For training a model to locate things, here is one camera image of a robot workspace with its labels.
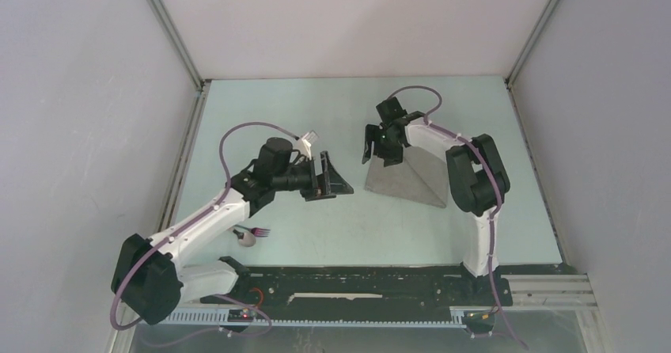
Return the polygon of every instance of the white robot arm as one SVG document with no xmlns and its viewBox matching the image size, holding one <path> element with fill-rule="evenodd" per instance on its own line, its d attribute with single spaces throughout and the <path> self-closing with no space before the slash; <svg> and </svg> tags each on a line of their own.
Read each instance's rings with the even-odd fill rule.
<svg viewBox="0 0 671 353">
<path fill-rule="evenodd" d="M 421 112 L 408 114 L 395 97 L 380 103 L 377 112 L 382 122 L 366 127 L 362 162 L 365 163 L 371 154 L 374 154 L 384 159 L 385 166 L 399 164 L 403 161 L 403 149 L 409 146 L 423 149 L 444 161 L 448 168 L 450 193 L 454 202 L 462 211 L 472 213 L 463 265 L 476 278 L 487 275 L 490 238 L 492 238 L 489 218 L 496 208 L 496 198 L 485 172 L 476 172 L 473 168 L 474 164 L 480 162 L 462 141 L 427 125 Z M 510 190 L 510 182 L 494 140 L 489 135 L 481 135 L 468 141 L 487 161 L 503 198 L 503 195 Z M 496 213 L 494 239 L 498 220 L 499 214 Z M 496 245 L 492 256 L 492 270 L 495 270 L 499 265 L 496 259 Z"/>
<path fill-rule="evenodd" d="M 213 238 L 272 202 L 278 191 L 299 191 L 305 201 L 354 193 L 333 168 L 327 151 L 320 153 L 322 173 L 317 175 L 310 151 L 315 139 L 313 132 L 293 144 L 286 139 L 268 139 L 258 158 L 194 214 L 147 239 L 130 236 L 119 254 L 112 291 L 116 294 L 141 258 L 157 249 L 121 289 L 121 299 L 149 325 L 165 319 L 180 303 L 236 290 L 246 293 L 248 289 L 242 288 L 241 280 L 248 270 L 233 258 L 226 256 L 196 266 L 187 263 Z M 293 153 L 297 154 L 291 161 Z"/>
</svg>

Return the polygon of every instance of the light blue table surface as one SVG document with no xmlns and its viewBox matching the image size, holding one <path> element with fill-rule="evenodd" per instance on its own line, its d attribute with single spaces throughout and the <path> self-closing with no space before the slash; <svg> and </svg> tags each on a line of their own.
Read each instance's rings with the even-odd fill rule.
<svg viewBox="0 0 671 353">
<path fill-rule="evenodd" d="M 440 209 L 363 190 L 363 131 L 379 123 L 375 105 L 405 85 L 428 85 L 444 103 L 431 119 L 452 131 L 491 135 L 510 177 L 499 219 L 502 264 L 555 264 L 559 248 L 540 196 L 506 87 L 500 77 L 310 78 L 212 82 L 203 111 L 176 219 L 197 210 L 223 188 L 218 143 L 231 127 L 252 120 L 278 124 L 301 135 L 320 136 L 313 152 L 328 150 L 333 165 L 355 194 L 306 203 L 297 192 L 280 192 L 245 226 L 272 230 L 256 246 L 242 248 L 232 233 L 213 240 L 193 263 L 232 256 L 247 265 L 426 265 L 459 264 L 468 216 L 450 201 Z M 433 94 L 399 95 L 409 111 L 425 112 Z M 226 141 L 224 155 L 237 173 L 271 136 L 247 127 Z"/>
</svg>

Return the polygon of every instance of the fork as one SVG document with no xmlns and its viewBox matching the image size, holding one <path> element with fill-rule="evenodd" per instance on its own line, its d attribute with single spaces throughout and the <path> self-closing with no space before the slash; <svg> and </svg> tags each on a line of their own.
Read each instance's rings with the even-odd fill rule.
<svg viewBox="0 0 671 353">
<path fill-rule="evenodd" d="M 236 228 L 244 229 L 247 230 L 249 233 L 254 234 L 255 237 L 268 237 L 268 235 L 271 233 L 270 229 L 264 229 L 264 228 L 248 228 L 246 226 L 242 225 L 235 225 Z"/>
</svg>

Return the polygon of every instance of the white wall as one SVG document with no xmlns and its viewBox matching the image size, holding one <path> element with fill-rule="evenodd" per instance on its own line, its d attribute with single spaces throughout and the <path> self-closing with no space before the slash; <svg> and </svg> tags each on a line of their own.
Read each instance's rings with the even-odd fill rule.
<svg viewBox="0 0 671 353">
<path fill-rule="evenodd" d="M 616 351 L 671 351 L 669 0 L 563 0 L 515 93 Z"/>
<path fill-rule="evenodd" d="M 205 78 L 507 75 L 547 0 L 164 0 Z"/>
<path fill-rule="evenodd" d="M 0 25 L 0 351 L 102 351 L 195 90 L 146 0 L 0 0 Z"/>
</svg>

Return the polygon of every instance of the gray wall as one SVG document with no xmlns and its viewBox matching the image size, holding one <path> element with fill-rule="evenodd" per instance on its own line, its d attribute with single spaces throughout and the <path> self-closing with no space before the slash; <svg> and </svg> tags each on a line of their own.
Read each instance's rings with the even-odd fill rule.
<svg viewBox="0 0 671 353">
<path fill-rule="evenodd" d="M 563 0 L 514 93 L 614 348 L 671 351 L 669 0 Z"/>
<path fill-rule="evenodd" d="M 0 351 L 102 351 L 195 90 L 146 0 L 0 0 L 0 28 Z"/>
</svg>

